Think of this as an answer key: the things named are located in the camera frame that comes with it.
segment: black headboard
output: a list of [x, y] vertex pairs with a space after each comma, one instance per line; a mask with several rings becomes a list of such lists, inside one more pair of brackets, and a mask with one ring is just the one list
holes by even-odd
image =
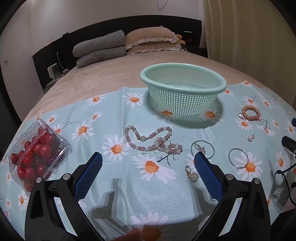
[[42, 88], [45, 89], [45, 86], [52, 80], [47, 68], [55, 63], [59, 65], [57, 52], [60, 52], [61, 65], [66, 69], [72, 69], [76, 66], [78, 59], [73, 56], [72, 50], [76, 44], [82, 41], [101, 37], [117, 30], [128, 34], [139, 28], [159, 26], [164, 26], [175, 34], [181, 34], [186, 45], [199, 46], [200, 44], [202, 22], [196, 19], [168, 15], [141, 15], [95, 23], [64, 35], [33, 55], [35, 69]]

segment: plastic container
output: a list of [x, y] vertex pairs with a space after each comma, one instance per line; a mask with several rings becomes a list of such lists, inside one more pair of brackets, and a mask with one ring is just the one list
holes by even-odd
[[36, 178], [46, 180], [69, 152], [70, 144], [64, 137], [43, 120], [36, 120], [10, 151], [11, 176], [29, 196]]
[[140, 78], [162, 109], [179, 116], [208, 110], [227, 87], [226, 80], [215, 71], [192, 64], [151, 65], [141, 71]]

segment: basket rim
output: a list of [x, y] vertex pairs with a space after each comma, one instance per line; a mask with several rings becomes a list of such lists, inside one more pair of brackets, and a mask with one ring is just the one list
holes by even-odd
[[[217, 80], [217, 82], [220, 83], [220, 85], [218, 87], [214, 87], [214, 88], [205, 88], [205, 89], [198, 89], [198, 88], [184, 88], [184, 87], [175, 87], [175, 86], [170, 86], [170, 85], [166, 85], [166, 84], [162, 84], [159, 82], [156, 82], [154, 80], [149, 79], [146, 74], [149, 72], [152, 72], [154, 70], [158, 70], [160, 68], [164, 68], [164, 67], [186, 67], [187, 69], [190, 70], [195, 70], [195, 71], [204, 71], [207, 72], [209, 75], [211, 75], [212, 77], [215, 77], [215, 80]], [[144, 68], [141, 72], [140, 72], [140, 79], [149, 86], [153, 86], [157, 89], [161, 89], [163, 91], [171, 91], [171, 92], [176, 92], [179, 94], [191, 94], [191, 95], [217, 95], [222, 93], [223, 91], [226, 90], [227, 87], [227, 82], [224, 79], [224, 77], [220, 74], [218, 74], [217, 72], [199, 66], [199, 65], [194, 65], [194, 64], [185, 64], [185, 63], [161, 63], [161, 64], [154, 64], [154, 65], [150, 65], [146, 68]]]

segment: hanging cord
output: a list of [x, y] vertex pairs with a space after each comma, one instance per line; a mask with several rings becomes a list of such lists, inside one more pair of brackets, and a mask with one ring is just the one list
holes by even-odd
[[60, 61], [59, 61], [59, 65], [62, 67], [62, 69], [66, 70], [66, 69], [61, 65], [61, 62], [60, 62]]
[[286, 169], [286, 170], [284, 170], [284, 171], [282, 171], [282, 170], [277, 170], [277, 171], [276, 171], [276, 174], [281, 174], [282, 177], [285, 179], [285, 182], [286, 182], [286, 185], [287, 185], [287, 188], [288, 188], [288, 193], [289, 193], [290, 201], [291, 201], [291, 203], [292, 203], [293, 205], [296, 206], [296, 203], [292, 200], [291, 192], [290, 192], [290, 187], [289, 187], [289, 183], [288, 183], [287, 178], [286, 178], [286, 176], [285, 176], [285, 172], [291, 170], [291, 169], [292, 169], [293, 167], [295, 167], [295, 166], [296, 166], [296, 163], [294, 163], [292, 166], [290, 166], [288, 169]]

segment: silver rivet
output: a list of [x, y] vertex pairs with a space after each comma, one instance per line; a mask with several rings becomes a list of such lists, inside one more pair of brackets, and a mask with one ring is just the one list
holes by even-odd
[[226, 174], [226, 178], [227, 178], [228, 180], [233, 180], [233, 179], [234, 179], [234, 176], [231, 175], [231, 174]]
[[37, 179], [36, 179], [36, 182], [37, 183], [40, 183], [42, 181], [42, 178], [41, 177], [38, 177]]
[[69, 180], [71, 175], [69, 173], [63, 175], [64, 180]]
[[256, 184], [260, 184], [260, 179], [258, 179], [258, 178], [254, 178], [254, 183], [256, 183]]

